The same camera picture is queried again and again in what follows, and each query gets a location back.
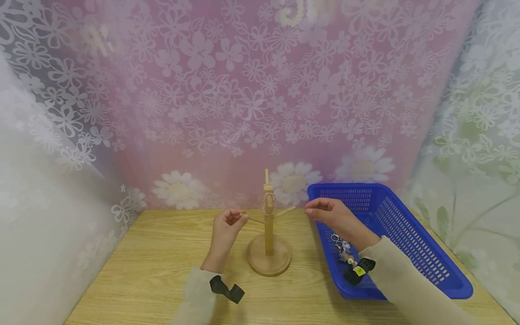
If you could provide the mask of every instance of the pink wall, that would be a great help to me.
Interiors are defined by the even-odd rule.
[[[68,10],[99,31],[79,47],[107,89],[100,124],[125,146],[122,172],[147,207],[192,209],[257,206],[264,168],[282,204],[302,203],[317,181],[401,191],[477,4],[90,0]]]

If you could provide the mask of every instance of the blue plastic basket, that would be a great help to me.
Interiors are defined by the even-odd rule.
[[[388,187],[381,184],[314,184],[307,189],[309,199],[341,200],[361,222],[379,236],[387,236],[412,261],[414,266],[451,299],[467,299],[473,286],[424,229],[414,215]],[[338,259],[331,240],[333,231],[316,223],[332,279],[344,299],[386,300],[370,277],[353,287],[343,278],[347,264]],[[358,252],[352,253],[359,259]]]

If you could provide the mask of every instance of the sleeve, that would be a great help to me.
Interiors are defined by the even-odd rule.
[[[390,239],[363,250],[360,257],[375,261],[370,278],[412,324],[474,325],[448,296],[426,279]]]
[[[217,274],[194,267],[184,287],[184,301],[172,325],[209,325],[217,295],[211,291],[210,280]]]

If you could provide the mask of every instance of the tabletop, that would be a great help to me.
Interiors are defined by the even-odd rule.
[[[248,210],[261,215],[260,210]],[[128,231],[65,322],[76,324],[170,324],[183,299],[193,266],[200,266],[211,241],[217,210],[145,211]],[[479,324],[515,322],[460,261],[448,252],[474,287],[468,300],[457,301]],[[266,278],[248,265],[249,241],[263,231],[250,220],[242,229],[226,265],[226,284],[238,284],[245,296],[239,305],[219,298],[213,325],[221,324],[408,324],[384,301],[348,301],[330,276],[316,226],[297,209],[275,220],[275,233],[292,245],[291,265]]]

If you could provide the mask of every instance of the wrist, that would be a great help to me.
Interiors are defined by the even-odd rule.
[[[200,268],[205,271],[222,274],[224,273],[228,255],[228,252],[210,249]]]
[[[363,227],[364,229],[357,231],[356,234],[352,236],[352,240],[350,242],[358,252],[362,252],[364,249],[376,245],[381,240],[381,238],[372,230],[365,226]]]

